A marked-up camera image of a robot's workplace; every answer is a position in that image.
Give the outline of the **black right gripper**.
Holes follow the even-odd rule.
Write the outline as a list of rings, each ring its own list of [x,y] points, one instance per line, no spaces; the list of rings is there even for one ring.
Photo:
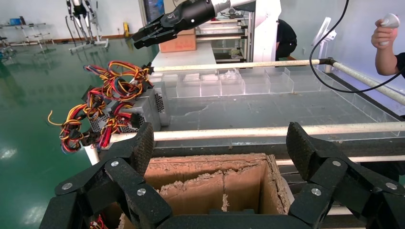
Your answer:
[[[155,19],[132,35],[137,49],[177,38],[175,32],[193,29],[215,17],[211,0],[186,0],[174,11]]]

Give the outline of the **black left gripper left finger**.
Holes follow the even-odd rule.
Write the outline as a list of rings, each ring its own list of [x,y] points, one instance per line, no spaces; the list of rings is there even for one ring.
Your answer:
[[[85,229],[117,203],[138,229],[156,229],[172,209],[144,178],[153,153],[153,128],[144,123],[133,138],[114,143],[95,165],[55,187],[42,229]]]

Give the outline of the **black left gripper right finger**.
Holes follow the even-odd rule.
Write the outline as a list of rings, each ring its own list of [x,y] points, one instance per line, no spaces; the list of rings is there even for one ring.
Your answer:
[[[338,202],[368,229],[404,228],[405,189],[398,182],[351,161],[332,142],[309,136],[297,122],[288,126],[286,146],[306,181],[289,216],[317,229]]]

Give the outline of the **operator hand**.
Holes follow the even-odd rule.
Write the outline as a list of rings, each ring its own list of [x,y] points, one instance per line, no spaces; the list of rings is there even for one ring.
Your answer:
[[[377,49],[392,48],[397,37],[397,28],[382,27],[383,20],[379,19],[375,22],[376,29],[371,36],[371,43]]]

